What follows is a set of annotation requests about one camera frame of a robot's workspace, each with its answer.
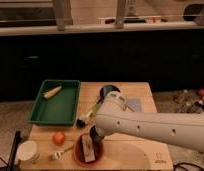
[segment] white cup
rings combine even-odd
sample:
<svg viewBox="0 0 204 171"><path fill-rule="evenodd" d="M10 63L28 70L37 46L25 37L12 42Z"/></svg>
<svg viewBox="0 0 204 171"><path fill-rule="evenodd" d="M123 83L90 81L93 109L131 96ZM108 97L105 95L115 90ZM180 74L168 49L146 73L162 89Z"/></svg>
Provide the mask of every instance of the white cup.
<svg viewBox="0 0 204 171"><path fill-rule="evenodd" d="M17 156L19 160L35 163L39 158L39 151L35 141L26 141L19 145Z"/></svg>

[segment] ear of corn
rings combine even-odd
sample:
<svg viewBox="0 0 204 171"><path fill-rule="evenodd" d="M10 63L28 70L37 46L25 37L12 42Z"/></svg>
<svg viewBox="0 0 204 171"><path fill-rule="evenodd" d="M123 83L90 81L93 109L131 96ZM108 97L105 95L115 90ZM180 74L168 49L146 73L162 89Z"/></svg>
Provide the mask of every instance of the ear of corn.
<svg viewBox="0 0 204 171"><path fill-rule="evenodd" d="M45 92L43 97L45 99L49 99L49 98L53 97L55 94L57 94L61 90L61 88L62 88L62 86L55 87L52 90Z"/></svg>

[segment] floor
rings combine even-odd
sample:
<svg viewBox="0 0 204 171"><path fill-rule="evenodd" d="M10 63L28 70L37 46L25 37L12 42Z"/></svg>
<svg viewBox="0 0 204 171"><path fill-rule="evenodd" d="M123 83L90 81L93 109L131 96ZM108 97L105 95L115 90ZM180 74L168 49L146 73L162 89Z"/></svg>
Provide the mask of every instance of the floor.
<svg viewBox="0 0 204 171"><path fill-rule="evenodd" d="M176 112L181 104L175 103L173 97L182 92L154 92L153 96L158 112ZM189 90L189 95L193 101L198 99L194 90ZM31 125L27 124L27 120L32 105L33 101L0 102L0 156L5 161L8 161L16 130L20 130L23 137L27 137L30 133ZM174 164L190 162L204 168L204 154L172 145L169 145L169 150Z"/></svg>

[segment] wooden table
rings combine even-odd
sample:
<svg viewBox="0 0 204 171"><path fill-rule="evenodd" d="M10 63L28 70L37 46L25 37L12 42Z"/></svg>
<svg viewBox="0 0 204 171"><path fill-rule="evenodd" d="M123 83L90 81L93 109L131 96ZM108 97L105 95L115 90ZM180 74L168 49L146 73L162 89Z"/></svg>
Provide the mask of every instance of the wooden table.
<svg viewBox="0 0 204 171"><path fill-rule="evenodd" d="M86 113L99 97L103 85L117 86L127 99L138 98L143 112L156 112L153 96L148 83L81 83L77 116ZM40 127L33 126L29 139L37 142L40 158L35 164L21 162L21 170L172 170L171 157L166 144L123 134L105 137L103 141L104 154L94 165L83 167L78 165L72 150L65 153L59 160L50 162L48 156L53 151L67 148L75 140L88 133L92 125L84 129L73 127ZM64 131L67 140L62 147L51 141L55 131Z"/></svg>

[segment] white container lid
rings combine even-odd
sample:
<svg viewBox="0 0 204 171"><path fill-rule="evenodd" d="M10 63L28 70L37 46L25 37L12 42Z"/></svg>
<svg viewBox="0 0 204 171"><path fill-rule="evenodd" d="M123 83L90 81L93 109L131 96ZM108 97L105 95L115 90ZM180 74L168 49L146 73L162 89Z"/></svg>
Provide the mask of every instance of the white container lid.
<svg viewBox="0 0 204 171"><path fill-rule="evenodd" d="M26 141L19 146L17 156L22 161L30 161L35 158L38 153L37 151L37 144L35 141Z"/></svg>

